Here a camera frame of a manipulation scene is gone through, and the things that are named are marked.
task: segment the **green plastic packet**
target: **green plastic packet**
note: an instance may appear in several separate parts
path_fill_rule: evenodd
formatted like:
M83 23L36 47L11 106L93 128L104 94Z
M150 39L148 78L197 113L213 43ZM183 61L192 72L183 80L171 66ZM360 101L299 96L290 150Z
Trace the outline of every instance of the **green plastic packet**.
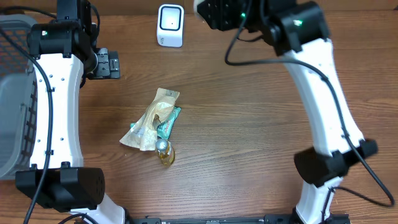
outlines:
M181 108L178 106L174 106L173 111L170 113L169 118L167 118L163 123L161 123L157 127L157 136L162 139L169 139L170 134L172 133L172 128L174 121L177 119L178 115L181 112Z

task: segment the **wooden tabletop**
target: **wooden tabletop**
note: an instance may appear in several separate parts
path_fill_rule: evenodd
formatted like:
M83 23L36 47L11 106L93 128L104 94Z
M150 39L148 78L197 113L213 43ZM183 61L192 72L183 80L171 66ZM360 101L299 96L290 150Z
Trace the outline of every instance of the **wooden tabletop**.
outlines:
M368 163L398 197L398 13L327 12L335 61L360 130L377 140ZM255 217L290 213L302 179L293 155L312 146L307 115L282 65L230 67L225 50L235 31L211 30L185 17L183 47L160 47L157 16L104 16L99 47L119 52L121 79L87 81L80 92L79 132L85 166L105 173L106 193L134 217ZM244 34L242 38L254 37ZM274 58L263 42L238 42L232 60ZM171 142L175 163L123 146L159 87L179 91L182 112ZM342 186L387 198L362 165ZM0 223L22 223L30 199L14 181L0 182ZM397 223L398 209L338 192L331 211L352 223ZM37 206L30 223L57 223L67 214Z

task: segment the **bottle cap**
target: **bottle cap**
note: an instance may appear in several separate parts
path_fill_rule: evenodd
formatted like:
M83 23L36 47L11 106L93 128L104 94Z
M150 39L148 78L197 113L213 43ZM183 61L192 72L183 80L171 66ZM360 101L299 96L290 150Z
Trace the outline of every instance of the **bottle cap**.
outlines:
M165 152L167 150L167 147L169 146L169 142L165 139L159 139L156 141L156 149L159 150L160 152Z

